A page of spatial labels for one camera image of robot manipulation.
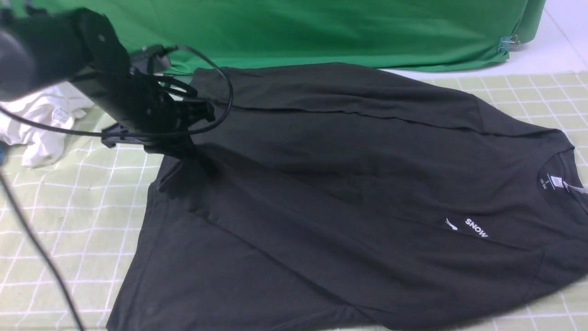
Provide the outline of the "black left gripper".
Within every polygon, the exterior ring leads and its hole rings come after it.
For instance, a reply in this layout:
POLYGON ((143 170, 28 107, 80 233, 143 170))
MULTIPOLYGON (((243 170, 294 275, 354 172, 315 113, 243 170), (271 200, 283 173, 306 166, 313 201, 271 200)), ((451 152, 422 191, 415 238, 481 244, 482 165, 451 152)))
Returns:
POLYGON ((136 69, 125 76, 86 69, 73 85, 115 120, 102 130, 105 147, 132 144, 142 145, 149 154, 189 154, 194 148, 190 126, 213 122, 214 107, 201 100, 174 100, 161 81, 172 79, 136 69))

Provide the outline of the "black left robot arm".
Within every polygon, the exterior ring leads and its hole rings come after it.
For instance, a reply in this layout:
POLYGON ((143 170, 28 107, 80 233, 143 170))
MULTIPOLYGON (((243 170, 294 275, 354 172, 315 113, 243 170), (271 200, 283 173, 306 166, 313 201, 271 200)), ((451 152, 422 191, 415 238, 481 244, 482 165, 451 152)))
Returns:
POLYGON ((233 87, 226 74, 202 57, 226 81, 229 100, 217 119, 212 103, 189 84, 164 75, 170 54, 184 46, 150 46, 129 53, 105 15, 87 8, 48 13, 25 3, 26 17, 1 9, 1 100, 15 101, 62 82, 88 97, 115 124, 101 132, 23 124, 75 136, 98 137, 107 148, 142 145, 147 153, 180 159, 191 153, 191 136, 219 126, 229 115, 233 87))

